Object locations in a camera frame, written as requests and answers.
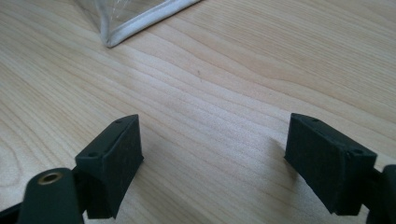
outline plastic bag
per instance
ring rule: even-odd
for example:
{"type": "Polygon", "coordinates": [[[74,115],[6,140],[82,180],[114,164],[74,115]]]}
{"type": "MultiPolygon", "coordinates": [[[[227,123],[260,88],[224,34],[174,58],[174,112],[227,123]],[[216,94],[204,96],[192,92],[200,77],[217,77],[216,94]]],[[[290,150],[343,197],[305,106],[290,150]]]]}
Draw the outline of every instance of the plastic bag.
{"type": "Polygon", "coordinates": [[[100,30],[104,45],[117,46],[144,28],[200,0],[75,0],[100,30]]]}

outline small hole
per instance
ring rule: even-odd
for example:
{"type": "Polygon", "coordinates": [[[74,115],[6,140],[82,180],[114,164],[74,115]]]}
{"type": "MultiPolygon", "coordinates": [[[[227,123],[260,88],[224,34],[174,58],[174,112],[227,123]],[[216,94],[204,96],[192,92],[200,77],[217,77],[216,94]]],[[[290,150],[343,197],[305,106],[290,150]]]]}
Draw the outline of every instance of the small hole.
{"type": "Polygon", "coordinates": [[[89,157],[97,157],[99,154],[97,152],[90,152],[88,154],[89,157]]]}
{"type": "Polygon", "coordinates": [[[356,153],[356,154],[363,154],[363,151],[362,150],[360,150],[360,149],[353,149],[352,150],[354,153],[356,153]]]}
{"type": "Polygon", "coordinates": [[[39,185],[48,185],[48,184],[52,184],[56,181],[58,181],[59,179],[62,178],[62,174],[61,173],[50,173],[44,176],[41,176],[38,179],[38,184],[39,185]]]}

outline wood grain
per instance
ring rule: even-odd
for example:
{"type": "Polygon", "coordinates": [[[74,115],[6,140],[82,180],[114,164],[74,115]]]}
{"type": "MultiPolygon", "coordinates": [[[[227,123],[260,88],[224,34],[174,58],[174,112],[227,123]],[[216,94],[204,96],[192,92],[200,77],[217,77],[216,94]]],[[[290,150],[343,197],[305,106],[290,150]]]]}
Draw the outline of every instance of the wood grain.
{"type": "Polygon", "coordinates": [[[206,0],[102,46],[73,1],[0,1],[0,209],[112,120],[145,161],[117,220],[364,223],[328,213],[283,155],[291,112],[396,163],[396,3],[206,0]]]}

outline black clamp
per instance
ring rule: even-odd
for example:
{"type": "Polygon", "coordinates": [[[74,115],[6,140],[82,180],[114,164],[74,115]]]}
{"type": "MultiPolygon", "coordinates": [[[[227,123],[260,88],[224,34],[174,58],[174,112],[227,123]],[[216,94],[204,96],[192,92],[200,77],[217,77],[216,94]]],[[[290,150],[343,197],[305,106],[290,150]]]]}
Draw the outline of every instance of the black clamp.
{"type": "Polygon", "coordinates": [[[0,223],[84,223],[116,217],[143,161],[137,115],[117,119],[77,156],[73,170],[57,168],[33,177],[23,202],[0,213],[0,223]]]}
{"type": "Polygon", "coordinates": [[[364,204],[367,223],[396,223],[396,165],[381,174],[373,151],[326,123],[291,114],[285,159],[330,213],[356,216],[364,204]]]}

